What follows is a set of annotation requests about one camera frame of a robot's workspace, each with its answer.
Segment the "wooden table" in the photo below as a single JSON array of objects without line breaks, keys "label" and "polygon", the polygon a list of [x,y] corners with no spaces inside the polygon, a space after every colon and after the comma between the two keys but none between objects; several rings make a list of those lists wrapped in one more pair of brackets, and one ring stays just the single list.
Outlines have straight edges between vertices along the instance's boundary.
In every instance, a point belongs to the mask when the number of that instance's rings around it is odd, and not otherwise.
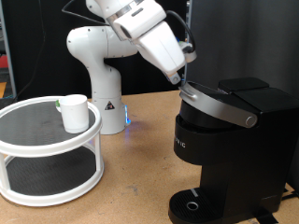
[{"label": "wooden table", "polygon": [[[61,205],[34,208],[0,198],[0,223],[168,223],[173,194],[199,186],[201,167],[173,150],[178,91],[123,96],[132,124],[122,133],[102,135],[104,176],[84,196]],[[282,202],[279,223],[299,221],[299,202]],[[257,223],[255,219],[241,222]]]}]

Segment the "white cup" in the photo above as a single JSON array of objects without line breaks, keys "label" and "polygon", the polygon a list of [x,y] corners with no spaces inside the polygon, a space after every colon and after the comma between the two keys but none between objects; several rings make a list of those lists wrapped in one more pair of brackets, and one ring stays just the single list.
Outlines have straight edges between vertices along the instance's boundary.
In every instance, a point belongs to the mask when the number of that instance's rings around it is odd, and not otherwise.
[{"label": "white cup", "polygon": [[67,133],[82,133],[89,128],[89,112],[85,95],[67,95],[56,101],[56,108],[62,113]]}]

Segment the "coffee maker drip tray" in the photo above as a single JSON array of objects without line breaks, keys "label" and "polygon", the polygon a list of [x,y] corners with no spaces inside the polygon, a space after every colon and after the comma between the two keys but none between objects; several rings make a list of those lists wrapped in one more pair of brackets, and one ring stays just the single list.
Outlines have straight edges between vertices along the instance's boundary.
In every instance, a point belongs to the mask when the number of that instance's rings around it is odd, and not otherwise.
[{"label": "coffee maker drip tray", "polygon": [[169,203],[169,217],[177,224],[218,224],[221,220],[220,213],[199,188],[175,194]]}]

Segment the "coffee maker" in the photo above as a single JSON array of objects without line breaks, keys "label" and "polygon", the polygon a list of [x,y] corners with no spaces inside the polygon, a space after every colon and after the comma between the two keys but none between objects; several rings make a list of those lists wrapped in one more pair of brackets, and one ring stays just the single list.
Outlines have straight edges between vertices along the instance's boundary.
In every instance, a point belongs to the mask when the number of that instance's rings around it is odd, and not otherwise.
[{"label": "coffee maker", "polygon": [[202,165],[200,187],[169,203],[175,224],[231,224],[279,208],[299,131],[299,100],[258,78],[227,79],[217,91],[180,88],[175,153]]}]

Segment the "black mesh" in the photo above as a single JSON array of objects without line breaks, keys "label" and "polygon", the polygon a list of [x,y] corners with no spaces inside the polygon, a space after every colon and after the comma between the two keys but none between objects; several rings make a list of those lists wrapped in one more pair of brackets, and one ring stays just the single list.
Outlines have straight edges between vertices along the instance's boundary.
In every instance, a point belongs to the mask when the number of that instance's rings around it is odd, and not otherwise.
[{"label": "black mesh", "polygon": [[[95,123],[89,110],[90,127]],[[45,146],[80,135],[67,133],[55,102],[27,105],[0,118],[0,140],[18,146]]]},{"label": "black mesh", "polygon": [[44,158],[15,158],[7,166],[11,189],[47,196],[85,183],[95,173],[95,156],[86,147]]}]

